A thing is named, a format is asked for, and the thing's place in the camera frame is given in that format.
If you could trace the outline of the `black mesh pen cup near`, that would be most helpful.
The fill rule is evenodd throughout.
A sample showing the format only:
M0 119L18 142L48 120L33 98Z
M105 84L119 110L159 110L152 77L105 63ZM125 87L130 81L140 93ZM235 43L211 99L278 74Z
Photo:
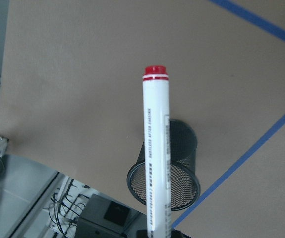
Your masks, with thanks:
M200 196L200 184L195 175L197 137L186 123L170 120L171 150L171 210L179 211L190 207ZM137 162L127 174L130 193L146 205L145 151L142 145Z

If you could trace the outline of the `white marker with red cap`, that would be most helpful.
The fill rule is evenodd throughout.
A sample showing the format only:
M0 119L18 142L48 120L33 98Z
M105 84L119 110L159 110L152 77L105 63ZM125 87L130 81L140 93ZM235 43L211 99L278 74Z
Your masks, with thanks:
M147 236L171 237L169 77L162 65L145 68L143 114Z

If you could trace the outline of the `black electronics box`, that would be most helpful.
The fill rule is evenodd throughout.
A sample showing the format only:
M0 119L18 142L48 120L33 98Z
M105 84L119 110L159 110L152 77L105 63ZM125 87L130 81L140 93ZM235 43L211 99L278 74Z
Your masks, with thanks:
M77 219L76 238L126 238L141 213L93 194Z

